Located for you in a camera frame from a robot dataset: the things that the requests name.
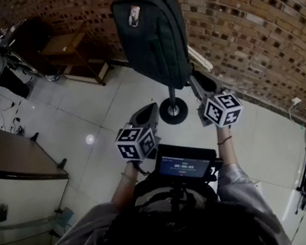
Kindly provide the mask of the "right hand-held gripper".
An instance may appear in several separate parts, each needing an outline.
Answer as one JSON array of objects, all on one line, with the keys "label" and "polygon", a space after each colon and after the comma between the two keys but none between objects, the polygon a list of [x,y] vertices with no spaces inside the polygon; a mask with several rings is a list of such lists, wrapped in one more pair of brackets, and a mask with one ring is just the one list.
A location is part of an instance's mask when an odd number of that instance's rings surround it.
[{"label": "right hand-held gripper", "polygon": [[210,79],[212,92],[204,93],[193,74],[189,76],[189,84],[200,102],[197,110],[203,127],[214,124],[217,128],[225,128],[238,122],[244,107],[233,91],[225,88],[220,81]]}]

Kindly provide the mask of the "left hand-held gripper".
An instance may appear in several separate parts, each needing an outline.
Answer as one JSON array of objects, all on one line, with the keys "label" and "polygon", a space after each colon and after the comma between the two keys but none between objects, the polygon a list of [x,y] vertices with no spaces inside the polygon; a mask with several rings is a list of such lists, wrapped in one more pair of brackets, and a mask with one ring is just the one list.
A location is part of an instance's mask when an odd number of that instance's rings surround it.
[{"label": "left hand-held gripper", "polygon": [[159,107],[156,103],[143,106],[132,119],[119,130],[115,147],[122,159],[141,162],[154,159],[161,139],[157,136]]}]

